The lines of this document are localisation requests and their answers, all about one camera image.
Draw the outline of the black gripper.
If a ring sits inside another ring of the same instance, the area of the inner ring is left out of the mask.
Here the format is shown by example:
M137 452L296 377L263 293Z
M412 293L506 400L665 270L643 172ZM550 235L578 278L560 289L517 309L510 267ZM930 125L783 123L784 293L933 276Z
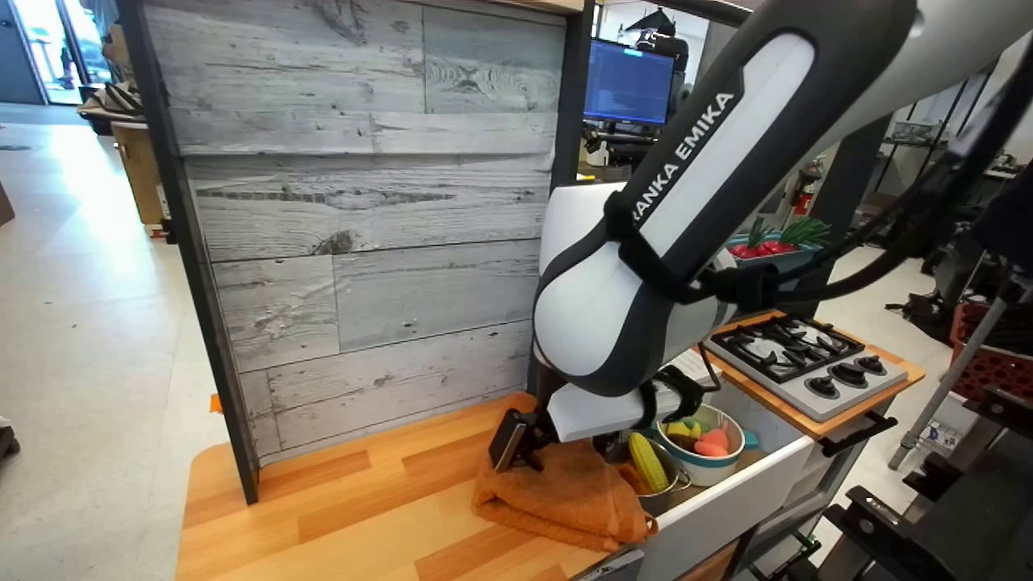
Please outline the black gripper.
M555 442L555 427L550 412L523 412L510 407L488 446L488 459L495 470L532 467L539 470L539 452Z

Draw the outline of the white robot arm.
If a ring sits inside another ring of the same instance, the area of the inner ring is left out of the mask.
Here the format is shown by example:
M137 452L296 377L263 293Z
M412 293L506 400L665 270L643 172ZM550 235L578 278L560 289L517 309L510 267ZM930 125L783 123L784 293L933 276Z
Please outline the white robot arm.
M697 79L632 179L546 207L532 361L560 381L510 411L498 470L553 442L650 428L700 407L673 361L764 281L723 267L732 232L812 155L991 64L1029 0L764 0Z

